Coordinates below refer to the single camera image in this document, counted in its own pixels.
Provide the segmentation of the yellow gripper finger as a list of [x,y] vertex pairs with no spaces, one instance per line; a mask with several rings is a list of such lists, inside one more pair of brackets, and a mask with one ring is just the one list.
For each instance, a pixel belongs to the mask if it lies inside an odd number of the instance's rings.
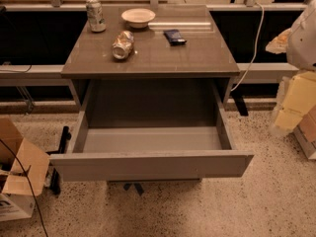
[[273,38],[266,46],[266,51],[274,54],[286,53],[287,39],[291,29],[286,29]]
[[291,78],[283,77],[277,89],[270,133],[278,137],[288,135],[315,106],[315,72],[307,71]]

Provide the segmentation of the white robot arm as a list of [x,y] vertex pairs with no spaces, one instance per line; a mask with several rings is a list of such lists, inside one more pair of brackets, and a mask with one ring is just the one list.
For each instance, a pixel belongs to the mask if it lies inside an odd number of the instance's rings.
[[285,53],[287,62],[298,69],[283,77],[276,94],[271,134],[286,136],[316,106],[316,0],[312,0],[292,26],[266,46],[274,54]]

